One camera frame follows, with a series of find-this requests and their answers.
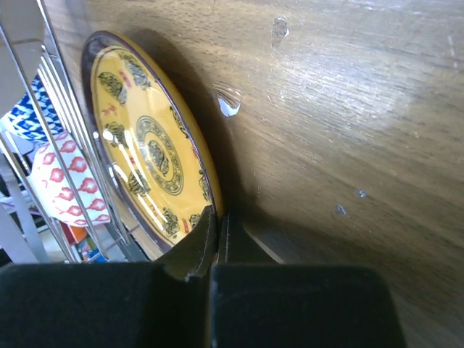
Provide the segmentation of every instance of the patterned bowl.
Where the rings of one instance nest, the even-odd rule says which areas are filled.
[[[64,129],[40,78],[36,76],[31,85],[37,101],[41,106],[43,116],[45,116],[49,124],[51,133],[54,135],[63,133]],[[1,119],[1,121],[8,131],[23,139],[32,141],[36,144],[47,142],[45,132],[38,121],[32,101],[27,93],[18,101],[13,109]]]
[[[102,193],[77,144],[68,133],[55,136],[54,139],[79,191],[79,197],[93,222],[92,225],[108,223],[109,215]],[[48,143],[36,153],[30,182],[50,216],[71,226],[88,225],[57,156]]]

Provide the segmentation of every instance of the water droplet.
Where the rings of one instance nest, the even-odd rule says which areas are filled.
[[[241,106],[240,90],[222,82],[213,83],[212,90],[219,102],[219,108],[223,115],[226,117],[237,115]]]
[[[272,47],[277,47],[282,40],[290,34],[285,17],[277,17],[274,19],[273,32],[270,44]]]
[[[336,205],[336,208],[335,208],[335,211],[334,211],[333,213],[334,213],[334,214],[337,214],[337,215],[346,215],[346,214],[347,214],[347,211],[345,210],[345,208],[343,207],[343,205],[337,204],[337,205]]]
[[[356,190],[355,195],[360,197],[360,198],[365,198],[368,196],[363,190]]]

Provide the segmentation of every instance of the blue and white fabric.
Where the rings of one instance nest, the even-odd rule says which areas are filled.
[[[40,78],[36,76],[31,85],[51,132],[54,135],[63,133],[64,129]],[[4,122],[10,132],[21,138],[36,144],[47,142],[45,132],[38,121],[32,101],[27,93],[13,109],[2,118],[2,122]]]

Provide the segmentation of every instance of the dish rack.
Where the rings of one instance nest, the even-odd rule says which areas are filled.
[[[111,248],[115,247],[118,247],[120,249],[127,261],[142,261],[147,259],[153,260],[157,255],[160,256],[159,252],[156,250],[155,244],[150,246],[150,248],[155,248],[155,250],[152,253],[148,253],[146,250],[142,251],[142,248],[139,246],[139,244],[135,242],[134,238],[132,237],[132,233],[135,230],[140,231],[141,227],[139,225],[135,225],[131,229],[129,229],[128,227],[126,227],[126,225],[122,222],[120,218],[120,214],[117,211],[115,204],[116,197],[114,194],[112,194],[111,188],[108,185],[105,170],[100,165],[100,161],[98,161],[96,148],[91,140],[91,134],[89,134],[89,132],[87,131],[86,124],[83,118],[83,111],[80,108],[80,105],[77,101],[73,85],[70,82],[70,76],[64,64],[62,51],[59,47],[57,36],[51,24],[51,19],[49,13],[47,12],[44,0],[37,0],[37,4],[42,14],[44,26],[46,28],[46,34],[48,34],[46,35],[46,37],[50,40],[49,47],[41,41],[42,52],[40,65],[38,67],[38,76],[41,79],[41,82],[43,83],[43,86],[46,89],[49,98],[51,99],[51,102],[53,104],[53,107],[55,108],[55,111],[57,112],[61,124],[63,125],[64,129],[73,137],[76,144],[80,147],[80,150],[82,151],[83,156],[86,158],[88,166],[90,167],[95,181],[100,189],[101,195],[103,196],[104,203],[107,206],[109,217],[111,220],[111,223],[106,224],[107,231],[112,239],[111,242],[109,244],[107,243],[106,245],[104,245],[100,234],[97,232],[96,227],[92,225],[91,219],[88,216],[88,213],[83,205],[82,199],[78,193],[78,189],[73,183],[71,174],[69,173],[69,170],[65,165],[65,162],[59,151],[57,143],[54,140],[50,127],[33,92],[32,85],[28,82],[25,71],[22,67],[22,63],[13,46],[12,41],[10,40],[7,30],[5,29],[3,23],[1,23],[1,20],[0,34],[2,35],[4,42],[8,48],[8,51],[14,61],[17,73],[25,86],[26,92],[30,97],[31,102],[33,103],[34,111],[38,116],[39,122],[44,130],[44,133],[46,134],[48,142],[53,148],[54,153],[57,156],[57,160],[61,165],[61,169],[63,170],[65,177],[68,183],[70,184],[70,188],[74,193],[74,197],[76,198],[76,201],[83,212],[83,217],[85,218],[88,226],[86,228],[87,232],[99,250],[92,258],[86,261],[80,260],[80,258],[77,257],[76,254],[73,252],[70,243],[65,237],[65,232],[63,231],[63,228],[60,225],[60,223],[53,217],[49,217],[47,215],[46,210],[44,209],[44,206],[41,203],[40,197],[38,197],[35,190],[33,189],[33,187],[27,179],[28,173],[25,172],[30,171],[30,168],[28,167],[27,162],[22,157],[21,153],[19,153],[18,147],[13,137],[11,137],[11,135],[8,132],[0,134],[0,150],[3,151],[9,164],[14,170],[14,173],[17,175],[17,177],[20,179],[21,183],[29,193],[30,198],[37,207],[37,210],[42,215],[45,224],[48,225],[49,230],[51,231],[53,237],[59,245],[59,248],[62,250],[66,258],[66,262],[93,262],[101,256],[107,259],[108,251]],[[15,158],[13,150],[20,156],[20,161],[18,161]]]

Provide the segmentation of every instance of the wood grain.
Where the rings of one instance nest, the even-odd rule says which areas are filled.
[[[76,83],[94,30],[126,33],[159,62],[227,202],[277,257],[369,265],[411,347],[464,347],[464,2],[47,4]],[[218,111],[218,82],[241,91],[237,116]]]

